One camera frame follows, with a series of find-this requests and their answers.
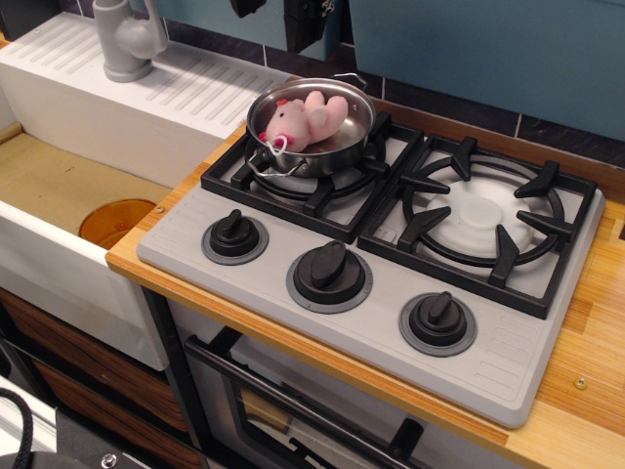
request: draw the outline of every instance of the stuffed toy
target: stuffed toy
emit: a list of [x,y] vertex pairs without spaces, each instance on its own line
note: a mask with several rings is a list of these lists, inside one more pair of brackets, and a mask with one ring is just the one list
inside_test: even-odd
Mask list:
[[259,139],[270,149],[299,153],[308,145],[333,136],[348,116],[348,102],[333,96],[325,102],[320,91],[311,91],[302,100],[279,100],[275,114]]

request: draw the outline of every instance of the screw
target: screw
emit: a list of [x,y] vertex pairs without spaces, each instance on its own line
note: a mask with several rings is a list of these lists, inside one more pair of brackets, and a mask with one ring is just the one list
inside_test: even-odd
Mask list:
[[588,383],[584,378],[578,378],[577,381],[575,381],[575,387],[580,391],[584,391],[588,389]]
[[117,464],[117,456],[114,454],[105,454],[102,458],[102,467],[104,469],[110,469],[111,467],[115,467]]

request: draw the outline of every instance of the white burner cap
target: white burner cap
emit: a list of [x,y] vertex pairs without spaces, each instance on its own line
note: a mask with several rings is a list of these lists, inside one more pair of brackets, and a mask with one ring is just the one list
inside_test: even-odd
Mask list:
[[451,214],[430,230],[433,239],[463,254],[497,256],[495,229],[503,225],[520,252],[531,243],[534,229],[517,218],[519,210],[531,211],[514,196],[515,187],[501,181],[474,177],[449,185],[448,194],[436,195],[427,209],[448,206]]

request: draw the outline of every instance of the burner grate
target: burner grate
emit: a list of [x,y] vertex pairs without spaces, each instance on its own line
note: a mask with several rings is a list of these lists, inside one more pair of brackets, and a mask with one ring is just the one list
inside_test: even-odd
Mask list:
[[[387,162],[388,139],[406,143],[392,164]],[[351,243],[377,205],[387,182],[423,142],[422,131],[393,124],[391,116],[381,112],[368,136],[365,153],[355,168],[359,172],[356,180],[339,186],[333,178],[321,178],[316,180],[313,191],[303,192],[255,174],[249,157],[256,142],[246,134],[202,175],[201,187],[300,227]],[[269,169],[266,162],[254,164],[260,172]],[[337,219],[331,213],[333,204],[350,206],[350,215],[344,220]]]
[[[442,156],[434,158],[433,154]],[[514,191],[516,199],[538,197],[549,207],[550,215],[522,210],[516,214],[520,224],[527,224],[543,236],[542,239],[534,236],[526,251],[521,252],[502,224],[493,224],[496,255],[489,257],[460,252],[432,234],[435,227],[451,215],[452,207],[426,207],[415,211],[415,197],[450,193],[449,184],[437,179],[440,171],[446,170],[445,174],[454,174],[457,180],[470,185],[476,167],[486,168],[489,171],[487,174],[494,179],[513,180],[518,184]],[[564,174],[559,169],[553,161],[538,166],[479,149],[478,141],[473,138],[459,143],[432,136],[420,153],[396,175],[396,184],[392,184],[393,189],[365,226],[358,239],[358,247],[544,319],[597,188],[594,182]],[[576,200],[575,213],[569,213],[570,204],[565,207],[561,201],[561,197],[571,199],[571,194]],[[386,225],[387,217],[398,204],[401,204],[404,226],[397,230],[399,235],[396,240],[386,239],[381,234],[390,231]],[[520,266],[538,264],[548,254],[557,256],[557,261],[550,267],[551,271],[541,277],[547,281],[544,295],[537,296],[509,284],[510,276],[519,275]]]

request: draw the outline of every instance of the gray faucet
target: gray faucet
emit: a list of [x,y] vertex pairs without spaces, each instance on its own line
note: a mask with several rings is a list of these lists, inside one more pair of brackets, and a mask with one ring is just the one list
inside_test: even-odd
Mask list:
[[117,82],[151,72],[151,59],[167,48],[156,0],[144,0],[148,20],[136,20],[128,0],[94,0],[94,18],[104,53],[104,73]]

